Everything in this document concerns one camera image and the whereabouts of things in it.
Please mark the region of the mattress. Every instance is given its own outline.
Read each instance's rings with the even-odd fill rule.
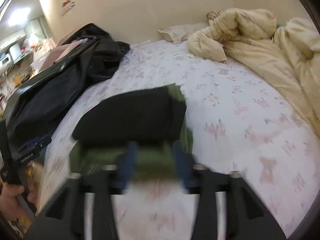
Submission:
[[[68,154],[75,144],[71,134],[84,113],[113,95],[170,83],[180,85],[186,97],[187,125],[198,162],[217,172],[240,171],[288,237],[320,188],[318,138],[255,73],[231,58],[223,64],[194,57],[185,42],[134,47],[112,79],[89,88],[76,101],[47,148],[41,205],[69,173]],[[219,199],[222,240],[225,206]],[[197,196],[186,195],[180,182],[131,183],[126,195],[113,200],[120,239],[190,239]],[[87,205],[88,233],[91,195]]]

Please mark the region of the black device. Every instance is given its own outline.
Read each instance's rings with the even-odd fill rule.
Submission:
[[[42,209],[24,240],[84,240],[84,194],[95,193],[92,240],[118,240],[111,195],[121,194],[133,171],[136,144],[129,145],[109,170],[69,179]],[[172,145],[176,169],[190,194],[199,194],[191,240],[217,240],[215,193],[227,198],[226,240],[285,240],[286,237],[263,202],[239,176],[210,171]]]
[[[4,161],[4,166],[0,171],[0,176],[3,182],[23,185],[25,187],[25,191],[16,198],[31,220],[34,219],[37,208],[33,203],[29,202],[27,198],[29,190],[26,177],[26,165],[31,160],[38,157],[42,148],[47,146],[49,143],[51,143],[50,137],[40,139],[31,146],[16,153],[15,155],[17,158],[13,159],[9,148],[5,120],[0,121],[0,151]]]

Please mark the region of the beige comforter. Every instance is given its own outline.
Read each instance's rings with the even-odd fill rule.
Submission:
[[[276,28],[267,10],[231,8],[189,36],[188,48],[199,57],[223,62],[227,54],[245,64],[276,88],[320,138],[320,35],[310,20],[293,18]]]

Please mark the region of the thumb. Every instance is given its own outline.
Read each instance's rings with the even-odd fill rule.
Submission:
[[[22,185],[8,184],[7,182],[4,184],[2,189],[3,195],[8,195],[11,197],[20,195],[22,192],[24,192],[24,187]]]

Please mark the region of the ceiling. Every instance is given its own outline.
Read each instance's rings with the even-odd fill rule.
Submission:
[[[31,9],[28,21],[43,15],[39,0],[12,0],[0,21],[0,40],[27,25],[28,21],[24,25],[9,26],[8,24],[8,20],[15,9],[25,7]]]

